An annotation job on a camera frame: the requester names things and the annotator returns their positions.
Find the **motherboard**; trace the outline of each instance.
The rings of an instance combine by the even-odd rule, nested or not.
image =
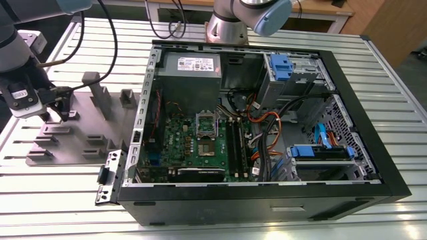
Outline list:
[[[162,149],[140,163],[141,182],[250,182],[250,124],[209,112],[165,120]]]

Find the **power supply label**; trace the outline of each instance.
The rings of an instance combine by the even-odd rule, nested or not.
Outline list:
[[[180,57],[177,59],[177,70],[213,72],[212,58]]]

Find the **blue latch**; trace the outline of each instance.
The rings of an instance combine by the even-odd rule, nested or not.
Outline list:
[[[293,73],[293,64],[288,56],[280,54],[270,54],[270,68],[273,71],[273,78],[276,81],[288,81]]]
[[[290,147],[292,157],[313,157],[314,151],[312,146],[292,146]]]
[[[346,153],[348,153],[349,159],[353,159],[356,154],[354,154],[354,150],[350,146],[346,147]]]

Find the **slotted metal surface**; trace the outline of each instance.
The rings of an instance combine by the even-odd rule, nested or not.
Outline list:
[[[118,59],[101,85],[109,92],[140,91],[150,41],[146,22],[116,20]],[[50,60],[77,44],[80,24],[72,23]],[[165,35],[166,24],[154,27]],[[204,26],[190,24],[184,41],[204,41]],[[50,67],[58,86],[76,86],[84,71],[105,73],[113,38],[104,19],[86,19],[81,49],[69,63]],[[28,167],[25,154],[41,121],[12,120],[0,137],[0,236],[57,239],[427,239],[425,112],[369,42],[358,36],[280,31],[249,44],[332,51],[400,170],[412,196],[369,207],[337,221],[140,226],[120,206],[94,207],[98,166]]]

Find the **black computer chassis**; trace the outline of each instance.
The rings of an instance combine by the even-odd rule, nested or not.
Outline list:
[[[336,220],[411,195],[368,115],[330,51],[213,43],[153,41],[174,45],[317,53],[356,126],[381,184],[120,187],[117,202],[141,225],[202,225]]]

